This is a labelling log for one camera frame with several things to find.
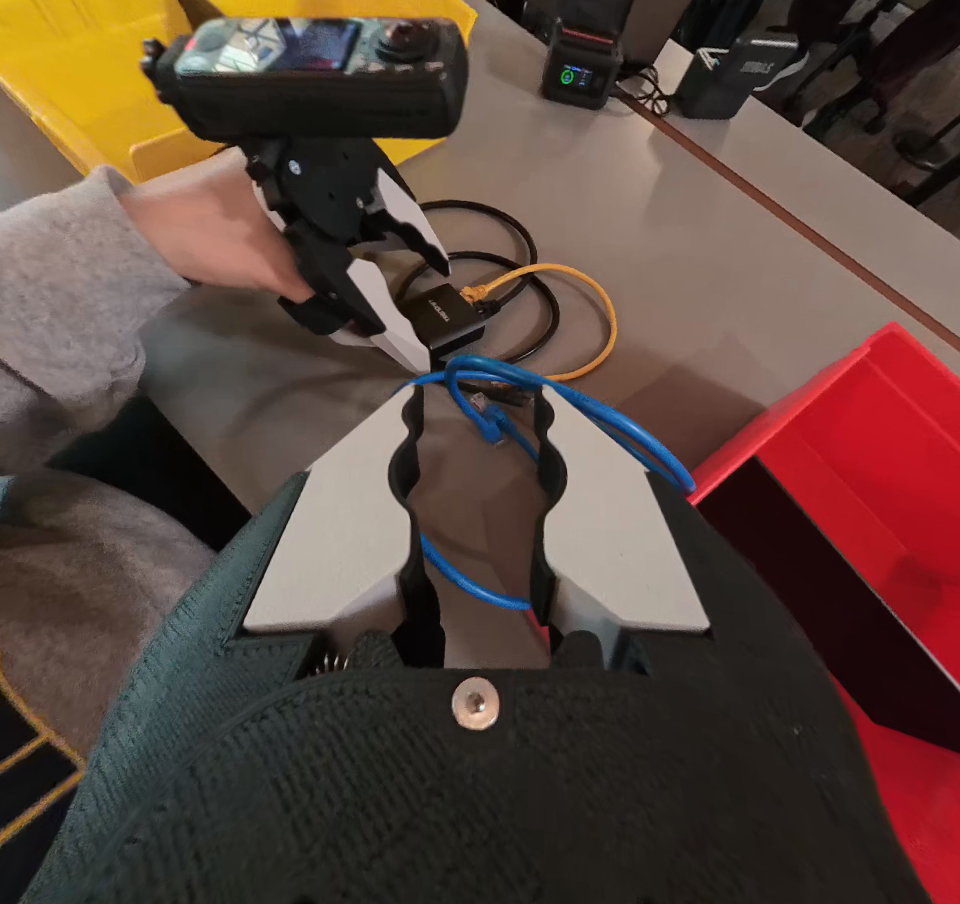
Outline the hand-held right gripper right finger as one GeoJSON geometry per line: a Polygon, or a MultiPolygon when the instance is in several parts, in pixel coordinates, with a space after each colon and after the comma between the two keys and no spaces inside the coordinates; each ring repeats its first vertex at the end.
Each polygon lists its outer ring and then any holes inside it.
{"type": "Polygon", "coordinates": [[[616,658],[636,633],[705,635],[710,622],[655,493],[657,473],[552,388],[534,395],[537,518],[531,614],[593,634],[616,658]]]}

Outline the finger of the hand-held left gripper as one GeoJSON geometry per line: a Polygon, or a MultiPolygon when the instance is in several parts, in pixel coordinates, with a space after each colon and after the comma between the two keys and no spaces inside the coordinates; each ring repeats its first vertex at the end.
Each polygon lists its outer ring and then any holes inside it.
{"type": "Polygon", "coordinates": [[[450,277],[447,250],[427,220],[426,213],[403,183],[378,167],[370,200],[361,212],[360,243],[405,249],[417,254],[441,277],[450,277]]]}
{"type": "Polygon", "coordinates": [[[376,347],[405,370],[412,373],[431,372],[429,349],[391,298],[389,286],[378,264],[363,258],[354,258],[346,275],[361,292],[366,303],[371,305],[385,329],[376,334],[362,333],[358,329],[359,324],[354,321],[330,334],[330,340],[340,346],[376,347]]]}

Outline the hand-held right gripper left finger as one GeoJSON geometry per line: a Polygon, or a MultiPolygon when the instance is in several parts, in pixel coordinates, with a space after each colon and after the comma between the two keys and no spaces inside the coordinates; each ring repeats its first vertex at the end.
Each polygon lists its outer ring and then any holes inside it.
{"type": "Polygon", "coordinates": [[[245,631],[315,634],[341,660],[363,634],[384,632],[407,665],[444,665],[439,598],[409,502],[424,425],[424,388],[407,385],[310,466],[245,631]]]}

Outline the black ethernet splitter box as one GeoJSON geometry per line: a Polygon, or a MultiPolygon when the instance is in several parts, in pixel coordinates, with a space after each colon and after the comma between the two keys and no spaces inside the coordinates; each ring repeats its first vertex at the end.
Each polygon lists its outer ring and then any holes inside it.
{"type": "Polygon", "coordinates": [[[412,325],[433,362],[478,343],[486,319],[450,283],[441,283],[398,302],[398,310],[412,325]]]}

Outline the person's left forearm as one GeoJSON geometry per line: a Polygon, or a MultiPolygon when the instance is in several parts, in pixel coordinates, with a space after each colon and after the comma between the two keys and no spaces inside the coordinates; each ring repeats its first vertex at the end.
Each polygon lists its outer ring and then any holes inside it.
{"type": "Polygon", "coordinates": [[[142,328],[189,289],[121,204],[108,166],[1,214],[2,477],[108,425],[145,367],[142,328]]]}

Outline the person's left hand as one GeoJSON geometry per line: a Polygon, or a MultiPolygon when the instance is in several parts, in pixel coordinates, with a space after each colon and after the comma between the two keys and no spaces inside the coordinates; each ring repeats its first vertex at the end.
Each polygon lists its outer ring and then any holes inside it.
{"type": "Polygon", "coordinates": [[[190,282],[294,303],[314,295],[237,148],[135,186],[119,202],[169,268],[190,282]]]}

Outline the black charger with display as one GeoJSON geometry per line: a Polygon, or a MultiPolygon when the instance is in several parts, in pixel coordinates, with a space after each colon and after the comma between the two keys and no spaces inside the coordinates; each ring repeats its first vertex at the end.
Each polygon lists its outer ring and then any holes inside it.
{"type": "Polygon", "coordinates": [[[622,35],[635,0],[558,0],[540,94],[549,102],[597,111],[623,64],[622,35]]]}

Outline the large yellow plastic bin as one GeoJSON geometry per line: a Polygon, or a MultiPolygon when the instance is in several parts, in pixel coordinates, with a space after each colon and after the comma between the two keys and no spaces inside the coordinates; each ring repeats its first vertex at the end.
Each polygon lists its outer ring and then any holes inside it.
{"type": "MultiPolygon", "coordinates": [[[[463,0],[209,1],[233,17],[443,17],[465,41],[477,18],[463,0]]],[[[109,165],[141,183],[214,153],[139,67],[144,39],[188,29],[178,0],[1,0],[2,88],[78,172],[109,165]]]]}

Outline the person's torso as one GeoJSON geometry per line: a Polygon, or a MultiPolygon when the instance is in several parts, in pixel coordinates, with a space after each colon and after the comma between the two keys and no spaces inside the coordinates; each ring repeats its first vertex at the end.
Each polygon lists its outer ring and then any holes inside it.
{"type": "Polygon", "coordinates": [[[2,672],[81,757],[145,644],[215,551],[156,507],[39,469],[2,480],[2,672]]]}

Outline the red plastic bin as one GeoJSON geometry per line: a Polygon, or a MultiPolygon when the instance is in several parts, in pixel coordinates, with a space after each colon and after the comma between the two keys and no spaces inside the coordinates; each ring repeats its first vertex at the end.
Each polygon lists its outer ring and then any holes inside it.
{"type": "Polygon", "coordinates": [[[958,902],[958,376],[889,324],[693,479],[837,684],[930,898],[958,902]]]}

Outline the black box with white print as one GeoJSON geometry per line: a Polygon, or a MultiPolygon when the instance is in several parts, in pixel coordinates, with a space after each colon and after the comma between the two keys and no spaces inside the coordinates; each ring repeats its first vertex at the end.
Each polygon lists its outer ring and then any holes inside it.
{"type": "Polygon", "coordinates": [[[803,66],[792,32],[742,35],[726,48],[700,47],[691,58],[670,110],[690,120],[728,121],[747,99],[803,66]]]}

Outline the black fabric with yellow lines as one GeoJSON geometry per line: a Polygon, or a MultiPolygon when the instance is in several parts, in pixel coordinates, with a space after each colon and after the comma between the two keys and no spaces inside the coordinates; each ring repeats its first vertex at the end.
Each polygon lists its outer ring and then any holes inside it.
{"type": "Polygon", "coordinates": [[[59,831],[85,759],[1,674],[1,850],[44,851],[59,831]]]}

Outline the black chair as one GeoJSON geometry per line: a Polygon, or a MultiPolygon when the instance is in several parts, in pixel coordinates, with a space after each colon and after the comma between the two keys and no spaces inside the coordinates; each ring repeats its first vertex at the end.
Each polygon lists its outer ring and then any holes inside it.
{"type": "MultiPolygon", "coordinates": [[[[800,62],[817,44],[838,46],[839,28],[858,0],[793,0],[787,28],[798,38],[800,62]]],[[[959,0],[929,0],[883,40],[866,51],[858,64],[852,89],[822,106],[807,126],[807,134],[823,141],[857,106],[872,102],[875,130],[885,124],[894,99],[924,70],[958,49],[959,0]]]]}

